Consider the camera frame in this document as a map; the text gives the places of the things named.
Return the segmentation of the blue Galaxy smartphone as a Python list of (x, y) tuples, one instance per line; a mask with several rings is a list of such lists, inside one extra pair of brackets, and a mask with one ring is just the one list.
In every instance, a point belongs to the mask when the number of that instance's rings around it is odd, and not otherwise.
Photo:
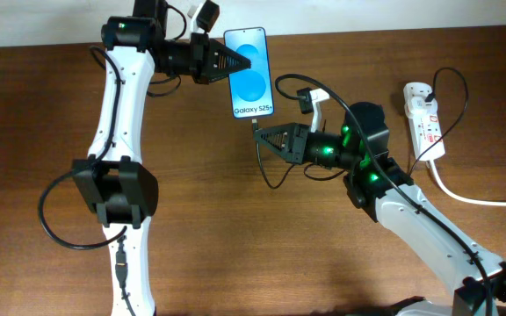
[(227, 30), (223, 39), (227, 47), (250, 61), (249, 68), (231, 74), (228, 79), (234, 118), (272, 115), (274, 103), (265, 29)]

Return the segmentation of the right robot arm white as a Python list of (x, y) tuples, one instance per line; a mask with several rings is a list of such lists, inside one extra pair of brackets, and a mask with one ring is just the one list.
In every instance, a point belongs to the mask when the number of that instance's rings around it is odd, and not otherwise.
[(347, 109), (339, 134), (299, 123), (254, 129), (255, 141), (286, 162), (346, 171), (353, 205), (402, 239), (453, 295), (450, 305), (416, 296), (359, 315), (506, 315), (506, 261), (435, 208), (389, 157), (388, 138), (382, 107), (368, 102)]

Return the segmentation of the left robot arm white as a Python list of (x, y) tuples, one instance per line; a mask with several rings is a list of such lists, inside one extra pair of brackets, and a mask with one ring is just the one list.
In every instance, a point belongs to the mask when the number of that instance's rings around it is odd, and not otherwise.
[(148, 234), (158, 205), (159, 184), (142, 163), (141, 129), (149, 86), (156, 73), (188, 75), (209, 84), (248, 69), (248, 58), (209, 37), (220, 15), (212, 1), (191, 12), (189, 41), (167, 39), (170, 6), (137, 1), (127, 17), (101, 28), (105, 92), (88, 156), (73, 161), (74, 182), (105, 235), (112, 271), (112, 314), (154, 315), (148, 272)]

